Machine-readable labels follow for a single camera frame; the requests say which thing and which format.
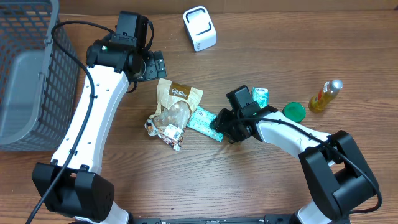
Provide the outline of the teal wipes packet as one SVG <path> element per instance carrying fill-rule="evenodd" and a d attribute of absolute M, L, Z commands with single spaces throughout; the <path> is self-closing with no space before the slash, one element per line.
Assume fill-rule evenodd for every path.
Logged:
<path fill-rule="evenodd" d="M 221 142 L 223 140 L 223 134 L 216 132 L 210 128 L 210 123 L 216 118 L 216 115 L 209 111 L 197 106 L 195 112 L 191 115 L 191 118 L 187 126 L 193 130 L 202 133 L 215 141 Z"/>

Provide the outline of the brown Panera snack bag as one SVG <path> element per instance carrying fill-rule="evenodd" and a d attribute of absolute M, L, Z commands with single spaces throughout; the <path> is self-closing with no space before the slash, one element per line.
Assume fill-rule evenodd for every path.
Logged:
<path fill-rule="evenodd" d="M 151 117 L 156 128 L 165 131 L 171 124 L 185 129 L 202 96 L 203 90 L 161 78 L 157 85 L 157 109 Z"/>

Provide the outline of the green white tissue pack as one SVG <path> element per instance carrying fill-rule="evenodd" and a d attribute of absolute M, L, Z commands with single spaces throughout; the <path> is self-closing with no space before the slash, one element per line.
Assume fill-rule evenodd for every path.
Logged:
<path fill-rule="evenodd" d="M 269 91 L 267 88 L 253 87 L 252 98 L 259 104 L 260 108 L 264 108 L 268 105 Z"/>

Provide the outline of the small brown snack packet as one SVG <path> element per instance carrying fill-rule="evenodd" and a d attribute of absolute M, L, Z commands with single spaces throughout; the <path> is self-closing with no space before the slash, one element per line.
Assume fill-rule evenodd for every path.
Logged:
<path fill-rule="evenodd" d="M 153 120 L 151 119 L 148 119 L 146 121 L 145 129 L 147 130 L 148 135 L 158 136 L 159 138 L 161 138 L 161 140 L 163 140 L 164 143 L 170 146 L 174 151 L 178 152 L 179 150 L 181 150 L 184 130 L 172 124 L 169 124 L 164 131 L 161 131 L 155 126 Z"/>

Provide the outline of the green lid glass jar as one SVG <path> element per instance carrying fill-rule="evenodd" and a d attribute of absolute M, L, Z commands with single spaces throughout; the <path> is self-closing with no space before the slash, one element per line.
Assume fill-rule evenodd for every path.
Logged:
<path fill-rule="evenodd" d="M 282 110 L 284 116 L 296 123 L 301 123 L 306 117 L 306 111 L 302 104 L 290 102 Z"/>

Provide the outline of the yellow drink bottle silver cap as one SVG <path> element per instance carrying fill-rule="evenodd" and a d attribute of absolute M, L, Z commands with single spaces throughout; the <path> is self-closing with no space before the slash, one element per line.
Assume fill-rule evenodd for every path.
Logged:
<path fill-rule="evenodd" d="M 309 109 L 314 113 L 323 112 L 326 106 L 337 97 L 342 88 L 343 82 L 341 80 L 327 81 L 320 91 L 310 99 Z"/>

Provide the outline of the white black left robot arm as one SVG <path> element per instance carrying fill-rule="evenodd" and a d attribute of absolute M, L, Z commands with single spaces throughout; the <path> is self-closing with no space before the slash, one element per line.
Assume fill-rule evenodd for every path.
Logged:
<path fill-rule="evenodd" d="M 37 163 L 32 180 L 47 210 L 77 223 L 132 223 L 114 200 L 114 185 L 101 176 L 103 151 L 117 107 L 139 82 L 166 76 L 161 52 L 150 50 L 153 24 L 123 11 L 115 29 L 88 47 L 85 85 L 70 127 L 48 164 Z"/>

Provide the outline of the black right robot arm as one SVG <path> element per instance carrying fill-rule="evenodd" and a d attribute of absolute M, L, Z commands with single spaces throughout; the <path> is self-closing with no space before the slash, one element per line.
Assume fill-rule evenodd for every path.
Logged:
<path fill-rule="evenodd" d="M 352 135 L 306 128 L 272 106 L 260 107 L 243 85 L 226 95 L 210 128 L 230 143 L 254 137 L 297 158 L 312 201 L 293 214 L 268 214 L 264 223 L 350 223 L 350 215 L 379 210 L 382 195 L 370 166 Z"/>

